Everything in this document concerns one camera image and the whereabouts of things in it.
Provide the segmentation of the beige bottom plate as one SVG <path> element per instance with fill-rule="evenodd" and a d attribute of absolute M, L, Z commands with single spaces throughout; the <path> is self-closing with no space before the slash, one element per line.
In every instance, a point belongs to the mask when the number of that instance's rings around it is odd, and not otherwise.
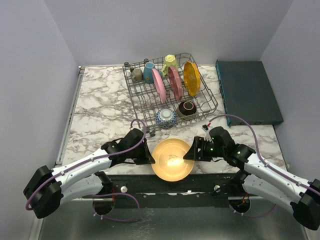
<path fill-rule="evenodd" d="M 191 146 L 182 139 L 168 138 L 156 145 L 152 152 L 155 163 L 151 164 L 154 173 L 167 182 L 177 182 L 187 177 L 195 162 L 185 160 Z"/>

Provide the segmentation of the red patterned glass bowl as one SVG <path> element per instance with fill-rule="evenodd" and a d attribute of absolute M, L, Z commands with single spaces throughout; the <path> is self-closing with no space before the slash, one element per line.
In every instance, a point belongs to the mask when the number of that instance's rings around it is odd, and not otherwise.
<path fill-rule="evenodd" d="M 155 121 L 161 128 L 170 129 L 177 124 L 177 114 L 169 108 L 162 108 L 157 112 Z"/>

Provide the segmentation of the brown patterned bowl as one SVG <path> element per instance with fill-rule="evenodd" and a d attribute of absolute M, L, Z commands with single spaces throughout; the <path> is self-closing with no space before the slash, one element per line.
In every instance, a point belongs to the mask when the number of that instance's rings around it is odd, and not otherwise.
<path fill-rule="evenodd" d="M 177 108 L 177 114 L 179 117 L 191 116 L 194 115 L 196 112 L 197 108 L 195 104 L 190 100 L 181 102 Z"/>

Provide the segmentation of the grey wire dish rack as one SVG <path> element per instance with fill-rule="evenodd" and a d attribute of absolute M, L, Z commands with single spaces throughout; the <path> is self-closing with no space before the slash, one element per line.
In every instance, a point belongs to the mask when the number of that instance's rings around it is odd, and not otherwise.
<path fill-rule="evenodd" d="M 206 117 L 213 115 L 218 108 L 218 101 L 202 76 L 200 76 L 200 89 L 197 95 L 190 96 L 188 93 L 188 89 L 184 83 L 183 69 L 186 62 L 196 63 L 192 54 L 184 52 L 175 54 L 174 56 L 177 60 L 177 70 L 182 84 L 181 100 L 175 98 L 168 76 L 161 77 L 166 96 L 166 102 L 164 103 L 161 103 L 160 93 L 158 93 L 154 83 L 134 79 L 133 71 L 144 71 L 147 63 L 153 63 L 155 68 L 160 70 L 165 64 L 164 56 L 154 59 L 146 58 L 143 61 L 135 63 L 126 61 L 122 66 L 129 98 L 134 110 L 134 116 L 143 120 L 148 125 L 148 132 L 152 137 L 156 134 L 156 131 L 162 129 L 161 124 L 156 121 L 156 114 L 163 108 L 168 108 L 176 112 L 180 103 L 184 101 L 191 101 L 194 103 L 196 107 L 195 114 L 184 117 L 178 116 L 174 124 L 175 127 L 203 120 Z"/>

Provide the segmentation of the orange polka dot plate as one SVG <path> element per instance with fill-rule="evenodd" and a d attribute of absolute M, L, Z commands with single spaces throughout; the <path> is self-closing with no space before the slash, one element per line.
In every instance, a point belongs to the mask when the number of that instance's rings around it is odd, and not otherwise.
<path fill-rule="evenodd" d="M 201 77 L 198 67 L 195 63 L 187 61 L 183 67 L 183 80 L 188 94 L 195 97 L 201 86 Z"/>

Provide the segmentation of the plain pink round plate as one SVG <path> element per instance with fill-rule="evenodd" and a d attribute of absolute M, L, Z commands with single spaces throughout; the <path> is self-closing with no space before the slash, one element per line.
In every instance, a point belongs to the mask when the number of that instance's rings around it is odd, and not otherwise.
<path fill-rule="evenodd" d="M 151 71 L 152 71 L 152 77 L 155 84 L 155 88 L 159 95 L 160 102 L 164 104 L 167 100 L 167 92 L 166 92 L 162 77 L 159 74 L 158 70 L 156 70 L 155 68 L 152 68 Z"/>

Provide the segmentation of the blue floral mug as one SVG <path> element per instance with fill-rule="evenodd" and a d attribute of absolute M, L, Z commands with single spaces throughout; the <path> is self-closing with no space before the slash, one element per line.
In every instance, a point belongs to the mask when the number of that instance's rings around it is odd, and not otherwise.
<path fill-rule="evenodd" d="M 149 84 L 154 82 L 152 69 L 155 69 L 155 64 L 153 62 L 147 62 L 144 65 L 143 79 L 146 83 L 149 83 Z"/>

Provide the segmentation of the small grey cup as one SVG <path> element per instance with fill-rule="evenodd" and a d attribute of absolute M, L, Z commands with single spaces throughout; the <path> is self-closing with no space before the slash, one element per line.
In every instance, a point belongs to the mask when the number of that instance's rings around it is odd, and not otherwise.
<path fill-rule="evenodd" d="M 140 68 L 134 68 L 131 72 L 131 79 L 133 83 L 142 81 L 144 79 L 142 70 Z"/>

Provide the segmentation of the pale yellow mug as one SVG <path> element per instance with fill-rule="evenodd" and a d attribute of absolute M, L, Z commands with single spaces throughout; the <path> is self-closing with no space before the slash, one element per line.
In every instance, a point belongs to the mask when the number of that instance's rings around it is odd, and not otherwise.
<path fill-rule="evenodd" d="M 173 54 L 168 54 L 164 58 L 164 64 L 161 69 L 163 76 L 166 76 L 168 74 L 169 67 L 175 67 L 176 69 L 178 68 L 177 59 Z"/>

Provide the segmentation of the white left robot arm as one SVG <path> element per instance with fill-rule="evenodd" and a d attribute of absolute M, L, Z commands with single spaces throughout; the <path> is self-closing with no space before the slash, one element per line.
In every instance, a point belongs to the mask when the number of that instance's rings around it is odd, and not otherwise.
<path fill-rule="evenodd" d="M 148 148 L 145 133 L 131 129 L 125 137 L 105 142 L 90 155 L 68 165 L 38 168 L 23 194 L 26 210 L 33 211 L 38 219 L 55 212 L 65 202 L 87 196 L 107 197 L 115 193 L 104 170 L 132 159 L 135 165 L 155 164 Z"/>

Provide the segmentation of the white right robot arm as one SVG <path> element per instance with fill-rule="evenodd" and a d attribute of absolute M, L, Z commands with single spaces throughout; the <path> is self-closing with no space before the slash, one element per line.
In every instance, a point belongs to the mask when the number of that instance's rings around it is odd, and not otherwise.
<path fill-rule="evenodd" d="M 310 230 L 320 227 L 320 181 L 309 181 L 261 157 L 256 150 L 235 143 L 223 127 L 196 136 L 185 160 L 210 162 L 222 158 L 238 168 L 231 180 L 230 191 L 241 196 L 245 192 L 260 196 L 290 212 L 295 220 Z"/>

